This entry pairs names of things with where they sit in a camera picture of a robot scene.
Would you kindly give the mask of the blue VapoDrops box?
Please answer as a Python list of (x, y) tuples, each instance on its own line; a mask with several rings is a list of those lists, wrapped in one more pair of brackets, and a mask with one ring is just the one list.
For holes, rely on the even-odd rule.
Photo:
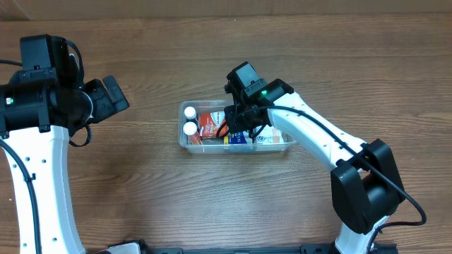
[(238, 133), (229, 133), (223, 138), (225, 145), (237, 145), (237, 144), (252, 144), (253, 139), (250, 138), (247, 131), (242, 131)]

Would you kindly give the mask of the white Hansaplast plaster box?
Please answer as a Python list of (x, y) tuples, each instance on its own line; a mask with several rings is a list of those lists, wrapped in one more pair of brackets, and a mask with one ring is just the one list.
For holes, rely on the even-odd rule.
[(265, 126), (255, 138), (258, 144), (283, 143), (282, 132), (272, 126)]

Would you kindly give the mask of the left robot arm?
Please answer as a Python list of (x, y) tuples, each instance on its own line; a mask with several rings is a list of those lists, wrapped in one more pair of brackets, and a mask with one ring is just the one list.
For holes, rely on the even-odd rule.
[(73, 215), (73, 135), (127, 109), (116, 79), (84, 80), (77, 46), (63, 37), (20, 39), (20, 70), (1, 86), (1, 147), (11, 170), (22, 253), (83, 253)]

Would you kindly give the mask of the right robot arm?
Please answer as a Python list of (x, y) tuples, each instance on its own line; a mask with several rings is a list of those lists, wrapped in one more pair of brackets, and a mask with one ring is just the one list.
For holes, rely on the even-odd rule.
[(311, 109), (282, 81), (268, 83), (245, 61), (227, 75), (225, 92), (234, 105), (225, 108), (231, 133), (258, 131), (269, 125), (289, 135), (328, 170), (333, 208), (342, 221), (323, 253), (397, 253), (377, 244), (376, 235), (404, 201), (405, 193), (390, 147), (376, 139), (366, 143), (347, 134)]

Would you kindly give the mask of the dark bottle white cap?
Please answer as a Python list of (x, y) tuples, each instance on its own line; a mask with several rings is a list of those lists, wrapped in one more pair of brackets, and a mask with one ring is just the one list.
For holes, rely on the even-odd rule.
[(198, 126), (198, 112), (194, 107), (186, 107), (184, 109), (184, 116), (187, 122), (195, 123)]

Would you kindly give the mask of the orange Redoxon tube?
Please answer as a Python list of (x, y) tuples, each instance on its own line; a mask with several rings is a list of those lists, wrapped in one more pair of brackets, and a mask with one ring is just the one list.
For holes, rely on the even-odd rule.
[(202, 140), (198, 132), (198, 126), (194, 122), (186, 122), (183, 125), (183, 132), (193, 145), (202, 145)]

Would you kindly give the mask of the red medicine box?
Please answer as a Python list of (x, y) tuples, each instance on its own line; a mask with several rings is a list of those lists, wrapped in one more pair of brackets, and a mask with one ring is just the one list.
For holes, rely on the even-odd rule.
[(223, 111), (215, 111), (211, 113), (200, 114), (198, 118), (198, 127), (202, 140), (216, 138), (217, 132), (222, 126), (219, 136), (224, 135), (228, 131)]

